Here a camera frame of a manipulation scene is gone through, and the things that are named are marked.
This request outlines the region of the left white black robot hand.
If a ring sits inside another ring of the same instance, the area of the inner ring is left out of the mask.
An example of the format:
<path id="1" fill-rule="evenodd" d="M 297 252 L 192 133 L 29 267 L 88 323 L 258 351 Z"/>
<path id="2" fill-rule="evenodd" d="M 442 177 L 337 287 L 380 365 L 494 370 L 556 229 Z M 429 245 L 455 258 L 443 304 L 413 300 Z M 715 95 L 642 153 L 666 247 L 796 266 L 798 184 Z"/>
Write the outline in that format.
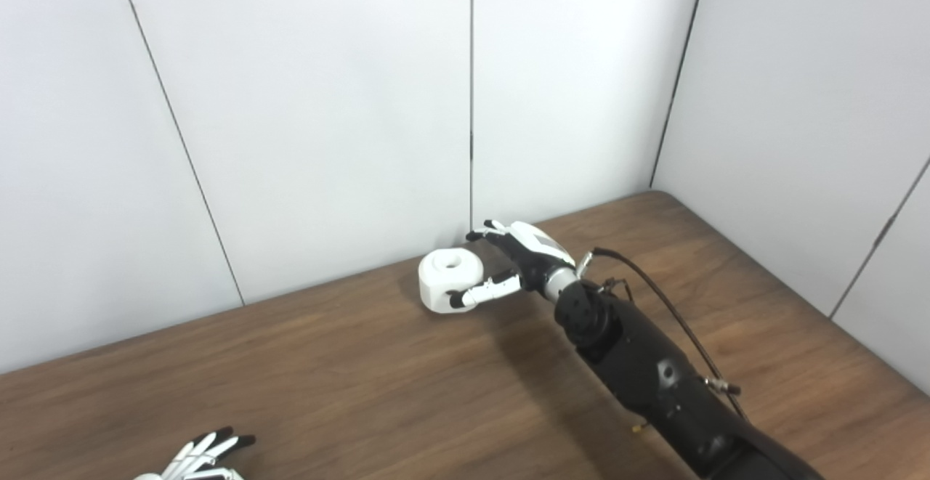
<path id="1" fill-rule="evenodd" d="M 230 454 L 256 444 L 255 436 L 240 436 L 230 426 L 201 434 L 184 444 L 160 473 L 143 473 L 137 479 L 242 479 L 222 464 Z"/>

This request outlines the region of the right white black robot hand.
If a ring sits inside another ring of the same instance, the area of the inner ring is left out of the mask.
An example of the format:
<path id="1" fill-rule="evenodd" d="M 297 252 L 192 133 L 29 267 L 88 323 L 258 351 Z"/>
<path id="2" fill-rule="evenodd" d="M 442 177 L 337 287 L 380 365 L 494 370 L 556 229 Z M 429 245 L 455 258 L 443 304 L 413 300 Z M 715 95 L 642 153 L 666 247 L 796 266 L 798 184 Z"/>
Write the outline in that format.
<path id="1" fill-rule="evenodd" d="M 577 263 L 554 238 L 532 224 L 515 221 L 505 226 L 498 221 L 466 235 L 468 242 L 485 240 L 514 265 L 479 285 L 449 292 L 450 305 L 469 310 L 479 304 L 508 297 L 519 291 L 537 292 L 557 304 L 562 291 L 578 281 Z"/>

